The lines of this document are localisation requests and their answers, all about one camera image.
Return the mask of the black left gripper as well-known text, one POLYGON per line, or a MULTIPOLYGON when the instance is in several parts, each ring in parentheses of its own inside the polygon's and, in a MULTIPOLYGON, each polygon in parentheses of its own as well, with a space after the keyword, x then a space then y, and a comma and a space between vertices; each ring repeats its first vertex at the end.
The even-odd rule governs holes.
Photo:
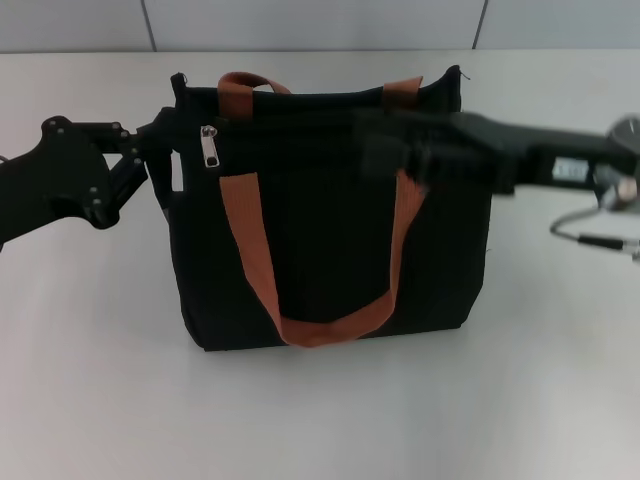
POLYGON ((147 180, 166 212, 172 196, 172 150, 127 149, 161 142, 174 116, 173 107, 164 107, 133 132, 116 121, 73 122, 63 116, 45 120, 31 151, 1 161, 1 242, 64 218, 110 228, 147 180), (121 155, 110 169, 106 153, 121 155))

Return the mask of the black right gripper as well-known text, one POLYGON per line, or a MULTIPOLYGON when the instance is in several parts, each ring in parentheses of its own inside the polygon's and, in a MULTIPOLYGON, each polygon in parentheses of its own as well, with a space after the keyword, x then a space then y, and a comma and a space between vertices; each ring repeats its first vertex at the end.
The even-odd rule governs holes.
POLYGON ((450 156, 450 147, 395 137, 429 138, 449 125, 513 167, 508 178, 516 185, 589 189, 596 166, 608 162, 608 141, 594 134, 507 124, 474 113, 360 112, 352 127, 355 138, 393 136, 364 140, 361 172, 376 178, 403 173, 415 183, 429 183, 450 156))

